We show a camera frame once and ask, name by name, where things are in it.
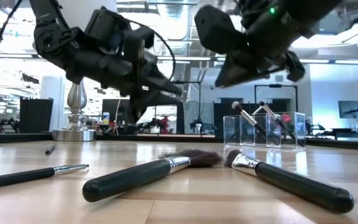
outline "black brush handle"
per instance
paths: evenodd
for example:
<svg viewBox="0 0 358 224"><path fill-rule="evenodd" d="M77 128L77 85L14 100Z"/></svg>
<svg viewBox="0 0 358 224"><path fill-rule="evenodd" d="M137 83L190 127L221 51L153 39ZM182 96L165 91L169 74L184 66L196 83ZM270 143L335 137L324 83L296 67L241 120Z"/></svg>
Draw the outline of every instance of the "black brush handle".
<svg viewBox="0 0 358 224"><path fill-rule="evenodd" d="M284 125L284 123L282 123L282 122L280 121L280 119L277 118L275 121L277 122L278 125L280 125L280 127L281 127L285 132L287 132L287 133L290 135L290 137L291 137L293 140L298 141L298 145L300 145L301 147L304 147L304 146L305 146L305 144L303 144L303 142L301 142L299 139L296 139L296 137L295 137L295 135L292 133L292 131L290 131L290 130Z"/></svg>
<svg viewBox="0 0 358 224"><path fill-rule="evenodd" d="M170 171L171 165L166 159L148 162L91 179L84 184L82 195L89 202L97 202L159 180Z"/></svg>
<svg viewBox="0 0 358 224"><path fill-rule="evenodd" d="M11 184L23 183L31 180L39 180L55 175L53 167L18 172L15 174L0 175L0 187Z"/></svg>
<svg viewBox="0 0 358 224"><path fill-rule="evenodd" d="M353 196L342 188L260 162L255 168L258 178L291 192L325 209L338 213L350 212Z"/></svg>
<svg viewBox="0 0 358 224"><path fill-rule="evenodd" d="M261 127L260 124L255 123L254 128L258 130L260 133L262 133L264 136L266 136L266 130L263 127Z"/></svg>

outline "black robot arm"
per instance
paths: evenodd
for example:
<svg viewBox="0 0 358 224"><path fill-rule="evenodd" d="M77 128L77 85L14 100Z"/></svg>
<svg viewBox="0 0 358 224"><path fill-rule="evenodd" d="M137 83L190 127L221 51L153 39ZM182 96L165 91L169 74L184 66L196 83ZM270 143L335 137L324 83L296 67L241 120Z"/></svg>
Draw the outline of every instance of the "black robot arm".
<svg viewBox="0 0 358 224"><path fill-rule="evenodd" d="M145 51L154 44L154 30L132 30L129 21L105 7L94 11L85 31L69 28L56 0L30 0L37 24L37 53L66 71L79 84L83 77L130 96L129 122L135 123L147 106L172 105L178 101L161 93L180 94L157 67L156 56Z"/></svg>
<svg viewBox="0 0 358 224"><path fill-rule="evenodd" d="M311 28L342 0L237 0L234 12L245 32L234 28L229 14L213 6L195 16L200 42L206 49L226 54L216 86L229 87L288 70L293 82L305 74L298 56L288 50L299 37L314 35Z"/></svg>

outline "wooden table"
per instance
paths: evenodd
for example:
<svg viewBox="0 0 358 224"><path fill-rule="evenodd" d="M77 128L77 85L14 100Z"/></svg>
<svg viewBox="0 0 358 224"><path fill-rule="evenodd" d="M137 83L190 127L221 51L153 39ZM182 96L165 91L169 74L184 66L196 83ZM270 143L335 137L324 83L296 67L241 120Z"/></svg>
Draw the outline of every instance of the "wooden table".
<svg viewBox="0 0 358 224"><path fill-rule="evenodd" d="M88 203L83 184L94 177L152 161L163 151L210 149L226 155L222 144L97 141L0 144L0 174L64 164L89 170L0 187L0 223L243 224L358 223L358 151L308 146L306 151L248 148L271 164L349 190L353 211L337 215L235 170L185 169L116 198Z"/></svg>

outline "clear acrylic container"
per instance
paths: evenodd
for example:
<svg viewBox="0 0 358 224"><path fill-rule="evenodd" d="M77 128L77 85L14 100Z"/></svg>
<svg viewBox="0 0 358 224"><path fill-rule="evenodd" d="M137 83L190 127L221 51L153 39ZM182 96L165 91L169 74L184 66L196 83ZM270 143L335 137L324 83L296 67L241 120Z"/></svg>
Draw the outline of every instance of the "clear acrylic container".
<svg viewBox="0 0 358 224"><path fill-rule="evenodd" d="M266 130L266 133L255 130L256 146L281 147L281 129L273 122L273 118L267 113L260 113L255 114L254 119Z"/></svg>
<svg viewBox="0 0 358 224"><path fill-rule="evenodd" d="M303 149L306 146L305 114L298 112L277 113L284 128L281 128L282 147Z"/></svg>
<svg viewBox="0 0 358 224"><path fill-rule="evenodd" d="M226 146L254 146L254 127L241 115L223 117L223 141Z"/></svg>
<svg viewBox="0 0 358 224"><path fill-rule="evenodd" d="M266 114L266 146L281 147L282 130L275 118Z"/></svg>

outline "desk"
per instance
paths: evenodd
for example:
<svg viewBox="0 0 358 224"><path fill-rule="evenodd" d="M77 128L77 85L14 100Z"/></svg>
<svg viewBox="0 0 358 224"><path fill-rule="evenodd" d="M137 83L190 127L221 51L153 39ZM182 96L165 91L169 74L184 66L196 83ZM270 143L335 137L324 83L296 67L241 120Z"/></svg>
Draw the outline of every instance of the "desk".
<svg viewBox="0 0 358 224"><path fill-rule="evenodd" d="M333 128L335 140L338 138L358 138L358 129L353 131L351 128Z"/></svg>
<svg viewBox="0 0 358 224"><path fill-rule="evenodd" d="M50 156L45 148L56 143ZM256 178L217 166L185 169L162 180L96 203L82 186L94 177L154 160L161 152L200 148L227 154L222 144L154 142L27 142L0 144L0 174L62 164L89 163L49 179L0 188L0 223L8 224L273 224L358 223L358 151L307 146L303 152L244 148L277 166L352 192L346 215L327 212Z"/></svg>

